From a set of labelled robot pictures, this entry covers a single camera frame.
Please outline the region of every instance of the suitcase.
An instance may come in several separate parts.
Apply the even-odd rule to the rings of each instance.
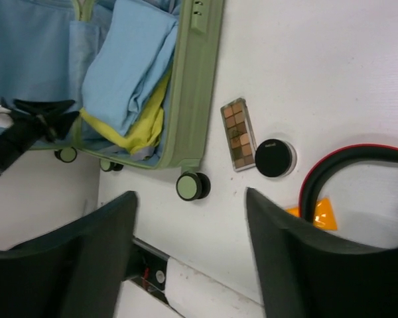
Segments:
[[[14,28],[10,32],[13,38],[8,38],[3,44],[7,45],[8,51],[6,54],[0,53],[0,74],[5,74],[0,76],[0,95],[8,99],[33,100],[33,96],[43,90],[43,101],[71,98],[77,101],[75,107],[80,109],[82,80],[88,66],[98,54],[97,41],[103,43],[104,39],[101,37],[105,36],[101,32],[94,36],[91,33],[100,30],[101,25],[109,24],[106,20],[111,15],[103,12],[112,12],[115,1],[0,0],[0,28]],[[196,170],[205,149],[223,8],[224,0],[181,0],[170,90],[167,92],[169,96],[163,104],[163,132],[157,151],[150,158],[133,161],[128,153],[103,151],[106,147],[96,142],[97,138],[86,137],[94,132],[81,117],[74,123],[66,140],[56,144],[38,142],[33,150],[54,149],[56,157],[63,162],[75,160],[78,150],[86,152],[100,158],[104,171],[120,170],[123,165],[144,169],[181,167],[183,175],[177,182],[181,198],[191,201],[206,196],[210,188],[209,180],[205,175],[197,174]],[[28,24],[33,24],[30,30],[38,29],[38,37],[27,36],[23,30],[19,31],[25,25],[18,25],[18,19],[23,20],[28,16]],[[56,34],[49,37],[41,34],[48,31]],[[35,47],[37,44],[32,43],[32,38],[41,39],[44,43],[41,46],[44,49],[41,50],[44,52],[40,54],[39,49],[33,50],[29,55],[29,63],[26,63],[18,52],[26,52]],[[6,40],[0,38],[0,45],[3,41]],[[43,60],[44,56],[55,56],[55,59]],[[75,72],[71,73],[69,83],[59,82],[63,78],[59,72],[66,67],[70,70],[72,68],[72,71],[75,69]],[[26,73],[39,72],[41,77],[43,70],[49,74],[57,74],[56,80],[52,83],[48,81],[47,84],[24,86],[27,81],[24,81],[23,76]]]

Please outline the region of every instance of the eyeshadow palette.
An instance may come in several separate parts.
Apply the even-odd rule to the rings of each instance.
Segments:
[[[234,171],[255,167],[255,139],[246,102],[239,98],[221,108]]]

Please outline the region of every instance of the yellow cloth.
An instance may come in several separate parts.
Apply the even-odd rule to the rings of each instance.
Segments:
[[[164,110],[161,104],[165,97],[170,74],[171,71],[168,71],[158,83],[151,98],[141,111],[140,118],[130,127],[125,136],[121,136],[109,125],[89,115],[84,108],[80,110],[81,117],[103,137],[126,149],[131,155],[148,146],[156,147],[159,144],[164,125]]]

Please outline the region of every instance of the table surface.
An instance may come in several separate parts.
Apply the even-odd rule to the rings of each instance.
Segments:
[[[257,143],[290,142],[298,163],[279,180],[234,172],[220,107],[244,97]],[[102,173],[99,202],[139,193],[136,235],[259,301],[245,220],[246,187],[282,207],[325,154],[353,143],[398,146],[398,0],[226,0],[206,155],[208,198],[177,197],[179,169]],[[337,235],[398,245],[398,167],[357,164],[324,187]]]

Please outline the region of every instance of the folded clothing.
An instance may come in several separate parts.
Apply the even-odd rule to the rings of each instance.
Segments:
[[[133,161],[144,160],[151,157],[158,145],[164,123],[164,109],[161,107],[165,91],[168,87],[170,71],[159,82],[151,98],[141,112],[139,120],[135,122],[125,136],[121,136],[112,127],[101,120],[91,116],[86,109],[82,109],[82,118],[115,145],[130,153]]]
[[[168,70],[177,28],[175,16],[142,0],[117,0],[82,85],[86,113],[125,136]]]

